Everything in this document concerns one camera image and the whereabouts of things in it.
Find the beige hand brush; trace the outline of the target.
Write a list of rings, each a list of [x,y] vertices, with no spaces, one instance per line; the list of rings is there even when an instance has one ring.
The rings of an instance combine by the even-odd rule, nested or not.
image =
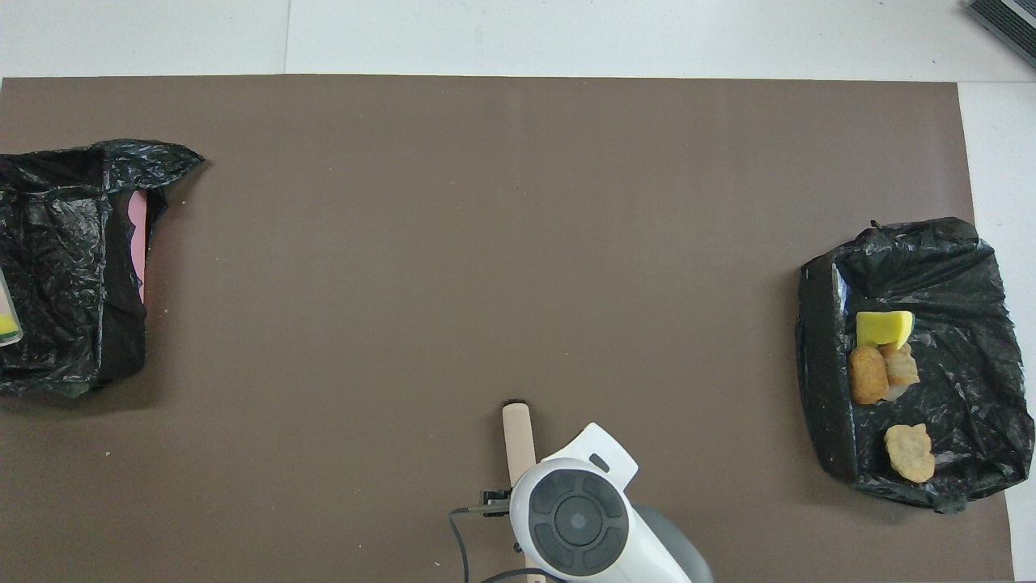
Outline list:
[[[534,468],[537,465],[534,454],[533,414],[526,401],[512,399],[503,403],[503,451],[507,459],[508,480],[513,488],[512,502],[517,502],[518,512],[512,513],[512,526],[516,532],[516,543],[521,549],[524,566],[540,569],[537,555],[533,553],[529,517],[533,514],[533,489],[537,486]]]

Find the golden brown bread roll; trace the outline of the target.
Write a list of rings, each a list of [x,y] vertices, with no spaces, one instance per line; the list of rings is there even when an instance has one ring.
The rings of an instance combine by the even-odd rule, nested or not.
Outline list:
[[[858,405],[872,405],[890,390],[884,357],[876,347],[859,346],[851,351],[851,398]]]

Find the plain yellow sponge chunk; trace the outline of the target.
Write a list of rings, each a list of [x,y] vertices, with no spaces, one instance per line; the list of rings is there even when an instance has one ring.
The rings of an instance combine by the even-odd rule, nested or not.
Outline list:
[[[915,315],[906,310],[860,311],[855,316],[857,346],[892,346],[893,350],[899,350],[909,341],[915,322]]]

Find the pale orange-backed pastry piece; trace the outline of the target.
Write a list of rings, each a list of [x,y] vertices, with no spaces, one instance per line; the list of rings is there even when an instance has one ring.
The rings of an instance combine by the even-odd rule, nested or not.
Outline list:
[[[904,343],[896,347],[894,343],[887,343],[877,347],[885,363],[885,379],[889,386],[882,401],[892,402],[906,393],[911,387],[920,383],[919,370],[911,354],[911,345]]]

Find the beige plastic dustpan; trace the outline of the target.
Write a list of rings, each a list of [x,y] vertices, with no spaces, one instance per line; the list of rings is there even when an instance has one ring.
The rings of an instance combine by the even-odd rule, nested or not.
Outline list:
[[[21,325],[21,321],[19,320],[19,315],[18,313],[16,313],[15,300],[12,300],[10,288],[7,285],[7,281],[5,280],[5,276],[3,275],[1,268],[0,268],[0,313],[13,313],[16,321],[18,321],[19,327],[21,327],[21,336],[19,336],[19,338],[16,339],[16,341],[4,341],[4,343],[0,343],[0,347],[6,347],[10,346],[11,344],[18,343],[19,340],[23,338],[23,327]]]

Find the black bag lined bin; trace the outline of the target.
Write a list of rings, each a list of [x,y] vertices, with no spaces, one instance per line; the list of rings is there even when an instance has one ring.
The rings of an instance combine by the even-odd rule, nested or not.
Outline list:
[[[994,247],[962,218],[873,223],[800,267],[796,362],[805,422],[821,468],[852,490],[937,513],[1027,480],[1036,420]],[[896,401],[851,398],[860,311],[906,310],[920,383]],[[903,479],[884,435],[928,425],[936,476]]]

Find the pink bin with black bag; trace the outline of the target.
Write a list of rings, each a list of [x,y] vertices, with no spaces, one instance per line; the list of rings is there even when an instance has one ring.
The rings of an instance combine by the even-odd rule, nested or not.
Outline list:
[[[0,154],[0,272],[23,336],[0,347],[0,396],[80,398],[146,362],[143,279],[132,239],[167,210],[165,190],[203,156],[113,139]]]

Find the brown table mat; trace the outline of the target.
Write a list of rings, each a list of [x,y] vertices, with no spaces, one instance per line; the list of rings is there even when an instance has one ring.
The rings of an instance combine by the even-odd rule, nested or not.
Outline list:
[[[821,468],[799,269],[973,220],[953,83],[6,79],[0,154],[191,147],[147,355],[0,398],[0,583],[458,583],[447,513],[588,422],[718,581],[1014,576],[1005,499],[945,516]]]

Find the grey ribbed panel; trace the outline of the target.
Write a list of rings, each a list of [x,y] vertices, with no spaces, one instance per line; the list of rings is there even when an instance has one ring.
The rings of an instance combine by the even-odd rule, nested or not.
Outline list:
[[[1036,69],[1036,0],[968,0],[965,11]]]

